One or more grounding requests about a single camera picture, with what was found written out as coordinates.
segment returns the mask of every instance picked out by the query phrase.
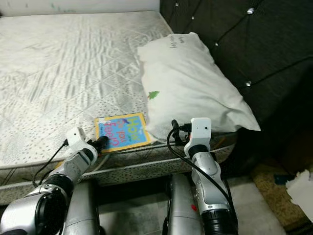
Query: quilted mattress cover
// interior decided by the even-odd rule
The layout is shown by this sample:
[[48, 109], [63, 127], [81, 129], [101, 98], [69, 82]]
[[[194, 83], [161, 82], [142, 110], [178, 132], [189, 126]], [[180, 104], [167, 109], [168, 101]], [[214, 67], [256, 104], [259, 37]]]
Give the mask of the quilted mattress cover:
[[0, 19], [0, 169], [47, 161], [73, 126], [146, 114], [136, 49], [171, 33], [157, 12]]

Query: pillowcase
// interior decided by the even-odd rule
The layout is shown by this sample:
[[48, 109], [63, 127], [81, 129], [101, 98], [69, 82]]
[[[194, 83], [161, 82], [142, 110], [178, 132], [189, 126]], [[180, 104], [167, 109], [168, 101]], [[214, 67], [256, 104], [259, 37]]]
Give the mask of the pillowcase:
[[171, 34], [138, 48], [148, 97], [146, 130], [165, 140], [171, 121], [212, 120], [212, 132], [260, 127], [243, 97], [222, 74], [197, 34]]

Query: wall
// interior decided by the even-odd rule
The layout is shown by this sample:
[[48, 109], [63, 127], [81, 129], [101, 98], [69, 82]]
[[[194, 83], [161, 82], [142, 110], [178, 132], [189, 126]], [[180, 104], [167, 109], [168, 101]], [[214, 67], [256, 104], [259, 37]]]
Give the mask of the wall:
[[4, 16], [159, 11], [159, 0], [1, 0]]

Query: blue book cover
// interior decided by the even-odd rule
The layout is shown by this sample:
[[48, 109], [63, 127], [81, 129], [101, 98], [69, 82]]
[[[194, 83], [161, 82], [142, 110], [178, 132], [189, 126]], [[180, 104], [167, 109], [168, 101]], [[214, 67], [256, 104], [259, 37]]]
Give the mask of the blue book cover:
[[150, 144], [145, 125], [142, 113], [96, 118], [96, 137], [109, 138], [109, 145], [102, 152], [115, 152]]

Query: black headboard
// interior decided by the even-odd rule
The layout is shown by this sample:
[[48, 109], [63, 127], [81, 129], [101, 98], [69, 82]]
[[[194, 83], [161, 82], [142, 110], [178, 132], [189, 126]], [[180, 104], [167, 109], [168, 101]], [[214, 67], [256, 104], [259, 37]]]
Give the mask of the black headboard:
[[172, 30], [199, 34], [261, 123], [313, 63], [312, 11], [312, 0], [161, 2]]
[[239, 131], [235, 168], [273, 153], [313, 110], [312, 10], [312, 0], [161, 0], [172, 30], [198, 33], [260, 123]]

